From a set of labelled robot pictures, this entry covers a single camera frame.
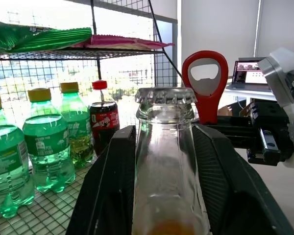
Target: red bottle cap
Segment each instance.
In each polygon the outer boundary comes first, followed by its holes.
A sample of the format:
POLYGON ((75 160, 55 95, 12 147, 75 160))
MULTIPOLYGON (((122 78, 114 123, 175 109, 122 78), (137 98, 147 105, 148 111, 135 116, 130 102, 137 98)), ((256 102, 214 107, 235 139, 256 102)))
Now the red bottle cap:
POLYGON ((102 90, 102 89, 106 89, 108 87, 107 81, 103 81, 103 80, 98 80, 96 82, 92 82, 92 85, 93 85, 94 90, 102 90))

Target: white wall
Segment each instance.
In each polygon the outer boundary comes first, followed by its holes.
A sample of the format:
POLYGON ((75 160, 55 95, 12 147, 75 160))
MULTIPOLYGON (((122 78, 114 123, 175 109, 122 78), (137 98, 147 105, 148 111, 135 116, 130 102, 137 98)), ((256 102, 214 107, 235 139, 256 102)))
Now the white wall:
POLYGON ((235 60, 253 56, 257 0, 182 0, 181 7, 182 62, 199 50, 214 50, 227 59, 232 75, 235 60))
POLYGON ((177 0, 151 0, 156 15, 177 19, 177 0))
POLYGON ((294 51, 294 0, 262 0, 258 56, 286 47, 294 51))

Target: white table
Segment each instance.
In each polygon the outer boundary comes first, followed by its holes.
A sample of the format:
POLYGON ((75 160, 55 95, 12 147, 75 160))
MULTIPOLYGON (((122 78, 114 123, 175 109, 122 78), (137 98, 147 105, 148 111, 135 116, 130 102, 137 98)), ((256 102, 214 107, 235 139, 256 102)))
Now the white table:
MULTIPOLYGON (((247 160, 245 149, 235 149, 247 160)), ((261 176, 284 215, 294 228, 294 169, 282 163, 278 166, 250 164, 261 176)))
POLYGON ((246 105, 250 103, 250 99, 265 99, 276 101, 275 96, 272 92, 257 92, 257 91, 246 91, 246 90, 234 90, 228 89, 228 86, 225 87, 225 95, 232 95, 238 97, 246 97, 246 105))

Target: green snack bag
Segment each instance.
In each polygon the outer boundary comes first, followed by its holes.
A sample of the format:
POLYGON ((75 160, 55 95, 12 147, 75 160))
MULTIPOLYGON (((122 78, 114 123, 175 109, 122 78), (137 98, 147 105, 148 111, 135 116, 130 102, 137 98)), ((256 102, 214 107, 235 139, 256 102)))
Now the green snack bag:
POLYGON ((0 53, 57 50, 84 42, 91 28, 58 30, 0 22, 0 53))

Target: red label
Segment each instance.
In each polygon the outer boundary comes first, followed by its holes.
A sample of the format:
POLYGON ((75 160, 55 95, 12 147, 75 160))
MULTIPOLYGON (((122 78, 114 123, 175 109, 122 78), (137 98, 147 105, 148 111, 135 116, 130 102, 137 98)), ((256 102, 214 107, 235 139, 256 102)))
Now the red label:
POLYGON ((92 130, 111 129, 119 125, 118 110, 107 113, 91 114, 92 130))

